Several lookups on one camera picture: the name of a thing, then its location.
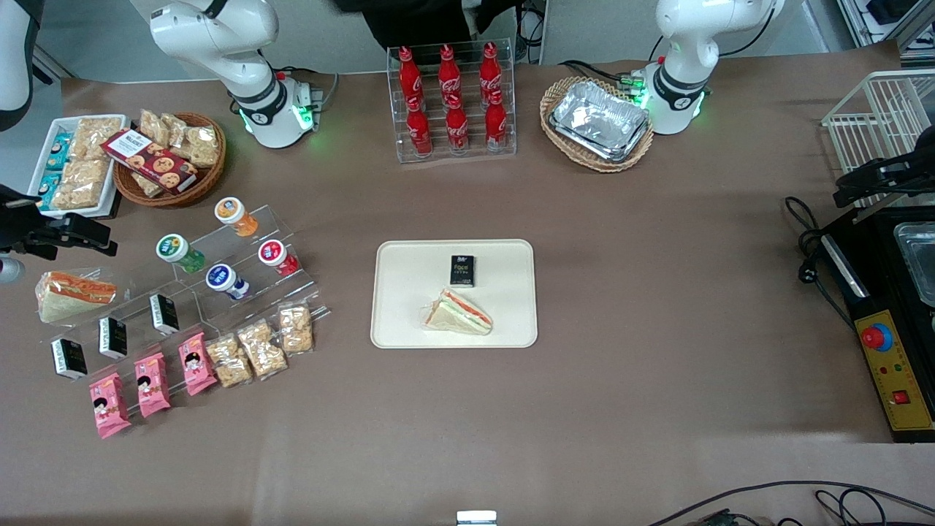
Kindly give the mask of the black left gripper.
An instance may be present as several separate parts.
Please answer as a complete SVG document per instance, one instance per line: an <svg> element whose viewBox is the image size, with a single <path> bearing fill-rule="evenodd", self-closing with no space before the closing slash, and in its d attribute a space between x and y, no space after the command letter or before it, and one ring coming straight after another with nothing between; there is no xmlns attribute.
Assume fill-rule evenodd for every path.
<svg viewBox="0 0 935 526"><path fill-rule="evenodd" d="M933 172L932 145L885 162L868 162L839 178L834 203L837 207L847 207L876 194L933 193Z"/></svg>

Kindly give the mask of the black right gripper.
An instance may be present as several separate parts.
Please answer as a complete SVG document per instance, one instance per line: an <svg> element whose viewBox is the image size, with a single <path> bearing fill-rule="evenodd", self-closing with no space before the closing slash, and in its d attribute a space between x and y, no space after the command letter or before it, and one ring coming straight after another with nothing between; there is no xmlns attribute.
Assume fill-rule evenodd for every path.
<svg viewBox="0 0 935 526"><path fill-rule="evenodd" d="M50 217L40 213L39 201L39 197L1 186L1 253L33 254L53 261L59 247L77 247L116 256L119 244L110 240L111 229L106 224L80 214L67 214L64 235L51 224Z"/></svg>

